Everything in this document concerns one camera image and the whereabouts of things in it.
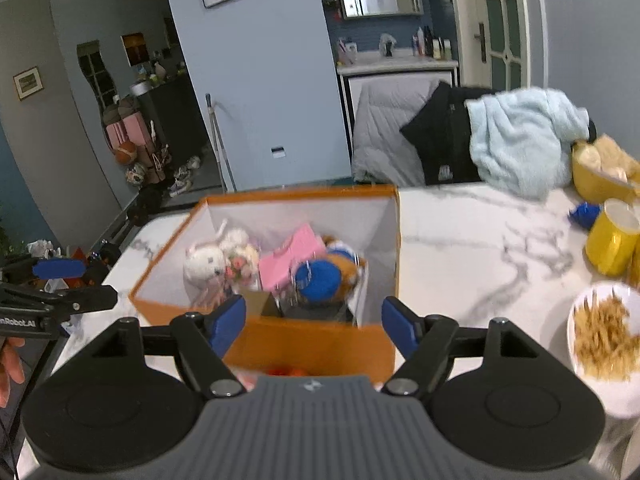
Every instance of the white cabinet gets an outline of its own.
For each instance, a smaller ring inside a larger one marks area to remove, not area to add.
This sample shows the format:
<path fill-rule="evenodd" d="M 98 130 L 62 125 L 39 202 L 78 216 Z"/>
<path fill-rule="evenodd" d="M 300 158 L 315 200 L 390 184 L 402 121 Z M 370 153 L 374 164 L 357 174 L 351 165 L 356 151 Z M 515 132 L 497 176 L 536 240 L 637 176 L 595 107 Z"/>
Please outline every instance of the white cabinet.
<path fill-rule="evenodd" d="M 440 80 L 452 86 L 459 85 L 458 63 L 456 61 L 424 62 L 421 58 L 414 66 L 405 62 L 400 70 L 398 66 L 388 64 L 370 63 L 359 66 L 338 67 L 338 82 L 340 85 L 340 97 L 342 99 L 342 113 L 344 114 L 344 126 L 347 131 L 349 156 L 353 153 L 353 125 L 355 123 L 358 102 L 362 88 L 369 82 L 389 81 L 398 83 L 404 80 L 415 83 L 418 81 Z"/>

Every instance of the gray comforter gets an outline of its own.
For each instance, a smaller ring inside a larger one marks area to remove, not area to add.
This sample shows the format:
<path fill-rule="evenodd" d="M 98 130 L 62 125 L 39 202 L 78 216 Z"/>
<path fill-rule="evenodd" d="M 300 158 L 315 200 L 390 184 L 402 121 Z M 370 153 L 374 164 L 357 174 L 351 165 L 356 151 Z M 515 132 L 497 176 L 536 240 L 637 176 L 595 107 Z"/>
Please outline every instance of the gray comforter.
<path fill-rule="evenodd" d="M 362 87 L 353 128 L 353 177 L 399 187 L 424 186 L 415 148 L 400 133 L 420 111 L 439 80 L 370 82 Z"/>

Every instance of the black jacket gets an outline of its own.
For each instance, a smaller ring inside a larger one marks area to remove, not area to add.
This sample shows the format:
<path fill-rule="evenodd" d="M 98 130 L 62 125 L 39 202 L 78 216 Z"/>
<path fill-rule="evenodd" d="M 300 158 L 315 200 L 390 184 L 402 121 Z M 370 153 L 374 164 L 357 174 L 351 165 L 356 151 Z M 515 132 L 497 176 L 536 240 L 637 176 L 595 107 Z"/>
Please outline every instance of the black jacket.
<path fill-rule="evenodd" d="M 494 93 L 489 88 L 452 88 L 441 82 L 417 115 L 400 128 L 418 152 L 427 186 L 480 180 L 469 155 L 471 125 L 465 100 Z"/>

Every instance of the white bowl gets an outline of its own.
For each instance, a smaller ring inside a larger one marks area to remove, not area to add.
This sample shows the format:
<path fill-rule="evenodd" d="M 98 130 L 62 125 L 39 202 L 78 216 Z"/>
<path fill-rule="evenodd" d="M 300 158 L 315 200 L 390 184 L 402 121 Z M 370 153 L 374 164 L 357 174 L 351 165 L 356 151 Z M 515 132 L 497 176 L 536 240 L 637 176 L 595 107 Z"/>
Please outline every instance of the white bowl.
<path fill-rule="evenodd" d="M 631 418 L 640 415 L 640 372 L 631 374 L 629 381 L 599 381 L 586 376 L 582 365 L 574 353 L 575 325 L 574 311 L 584 304 L 584 299 L 591 306 L 593 291 L 596 291 L 599 300 L 604 300 L 611 295 L 613 290 L 616 296 L 622 300 L 629 311 L 627 323 L 632 335 L 640 333 L 640 294 L 625 283 L 599 282 L 582 291 L 574 301 L 566 324 L 566 339 L 569 345 L 569 355 L 575 374 L 590 387 L 600 398 L 604 410 L 617 418 Z"/>

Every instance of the hand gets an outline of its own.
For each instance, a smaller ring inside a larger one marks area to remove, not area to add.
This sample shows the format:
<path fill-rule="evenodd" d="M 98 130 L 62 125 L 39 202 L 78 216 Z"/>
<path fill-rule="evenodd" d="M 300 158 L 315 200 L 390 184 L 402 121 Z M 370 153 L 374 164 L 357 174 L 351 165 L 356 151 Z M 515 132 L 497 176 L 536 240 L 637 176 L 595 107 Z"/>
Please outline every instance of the hand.
<path fill-rule="evenodd" d="M 24 339 L 20 337 L 8 337 L 0 350 L 0 408 L 6 408 L 11 392 L 11 377 L 16 383 L 24 382 L 24 370 L 20 356 L 15 351 L 24 345 Z"/>

